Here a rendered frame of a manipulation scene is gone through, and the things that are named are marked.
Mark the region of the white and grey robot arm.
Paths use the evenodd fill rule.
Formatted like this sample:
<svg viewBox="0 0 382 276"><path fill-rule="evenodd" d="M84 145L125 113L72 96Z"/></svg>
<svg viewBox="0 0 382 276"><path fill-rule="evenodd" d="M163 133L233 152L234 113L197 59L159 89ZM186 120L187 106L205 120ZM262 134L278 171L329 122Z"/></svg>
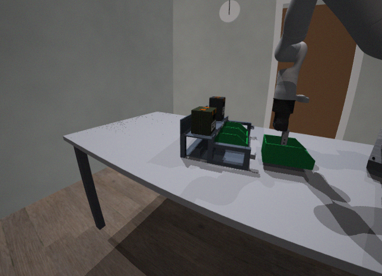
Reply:
<svg viewBox="0 0 382 276"><path fill-rule="evenodd" d="M382 60L382 0L322 1L364 53ZM291 0L289 3L283 33L275 49L275 59L278 62L294 62L294 65L278 71L276 85L297 86L298 74L307 54L307 45L303 40L316 3L317 0Z"/></svg>

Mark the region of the green bin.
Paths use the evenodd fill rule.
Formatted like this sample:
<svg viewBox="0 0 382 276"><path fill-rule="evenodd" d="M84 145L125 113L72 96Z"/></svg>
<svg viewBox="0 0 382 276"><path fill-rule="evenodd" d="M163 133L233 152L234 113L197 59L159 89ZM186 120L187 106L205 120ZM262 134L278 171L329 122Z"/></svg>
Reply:
<svg viewBox="0 0 382 276"><path fill-rule="evenodd" d="M215 138L215 142L248 147L248 136L240 129L222 127Z"/></svg>
<svg viewBox="0 0 382 276"><path fill-rule="evenodd" d="M281 145L281 138L264 134L261 149L262 162L311 170L314 159L307 149L295 138L289 137L287 144Z"/></svg>
<svg viewBox="0 0 382 276"><path fill-rule="evenodd" d="M226 122L223 127L240 129L245 135L248 136L248 130L241 123Z"/></svg>

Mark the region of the dark green case with orange latches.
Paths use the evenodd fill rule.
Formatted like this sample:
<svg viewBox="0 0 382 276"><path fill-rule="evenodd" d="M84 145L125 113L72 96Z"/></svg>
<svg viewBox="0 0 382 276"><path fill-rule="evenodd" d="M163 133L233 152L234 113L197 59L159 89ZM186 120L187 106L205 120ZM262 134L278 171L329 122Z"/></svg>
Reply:
<svg viewBox="0 0 382 276"><path fill-rule="evenodd" d="M217 108L199 106L191 113L191 133L210 136L216 129Z"/></svg>

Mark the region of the grey metal shelf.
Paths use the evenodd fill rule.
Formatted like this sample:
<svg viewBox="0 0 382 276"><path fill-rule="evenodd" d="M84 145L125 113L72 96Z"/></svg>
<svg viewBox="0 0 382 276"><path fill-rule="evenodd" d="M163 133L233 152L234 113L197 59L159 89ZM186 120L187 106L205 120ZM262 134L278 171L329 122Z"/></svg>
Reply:
<svg viewBox="0 0 382 276"><path fill-rule="evenodd" d="M247 125L249 138L248 147L214 142L215 137L218 135L225 122L235 122ZM227 116L224 117L222 121L216 121L216 129L210 136L193 134L191 133L191 114L189 114L180 119L180 157L185 158L186 156L189 156L200 158L207 160L207 163L248 170L250 159L255 160L256 158L256 152L254 155L250 154L250 130L254 129L254 125L252 125L252 127L251 125L251 122L228 120ZM197 138L188 149L186 149L186 137Z"/></svg>

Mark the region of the black tool case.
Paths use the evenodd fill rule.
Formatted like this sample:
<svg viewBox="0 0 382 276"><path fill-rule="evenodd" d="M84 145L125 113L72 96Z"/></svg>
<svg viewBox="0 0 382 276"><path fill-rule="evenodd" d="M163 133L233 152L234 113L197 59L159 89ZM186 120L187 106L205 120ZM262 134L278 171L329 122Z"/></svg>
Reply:
<svg viewBox="0 0 382 276"><path fill-rule="evenodd" d="M224 118L225 97L209 98L209 107L217 107L217 121L222 121Z"/></svg>

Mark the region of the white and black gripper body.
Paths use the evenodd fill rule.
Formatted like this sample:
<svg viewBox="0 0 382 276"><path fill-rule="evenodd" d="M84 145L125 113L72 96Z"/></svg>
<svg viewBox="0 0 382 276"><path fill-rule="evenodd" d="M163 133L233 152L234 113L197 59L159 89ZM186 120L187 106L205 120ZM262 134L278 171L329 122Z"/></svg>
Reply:
<svg viewBox="0 0 382 276"><path fill-rule="evenodd" d="M273 127L277 131L287 131L289 116L294 111L295 101L309 103L309 97L296 95L297 87L288 85L277 85L273 98L272 111L275 112Z"/></svg>

